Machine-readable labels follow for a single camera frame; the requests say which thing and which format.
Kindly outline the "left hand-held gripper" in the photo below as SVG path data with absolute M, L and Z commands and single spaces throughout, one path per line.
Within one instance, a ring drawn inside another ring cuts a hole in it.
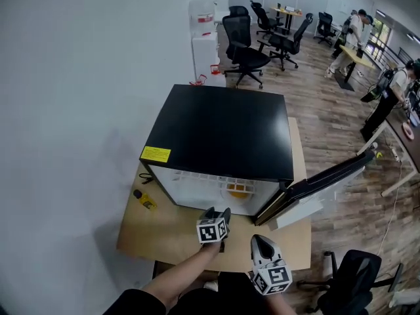
M 196 223 L 196 231 L 198 241 L 201 246 L 210 243 L 220 242 L 220 252 L 224 252 L 224 240 L 227 238 L 229 222 L 231 218 L 231 209 L 226 208 L 220 215 L 215 218 L 215 208 L 211 207 L 204 211 Z

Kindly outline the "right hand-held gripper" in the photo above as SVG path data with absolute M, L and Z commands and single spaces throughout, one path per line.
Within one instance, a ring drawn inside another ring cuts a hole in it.
M 291 271 L 280 248 L 269 238 L 258 234 L 253 235 L 251 259 L 253 261 L 251 280 L 261 295 L 282 293 L 293 282 Z

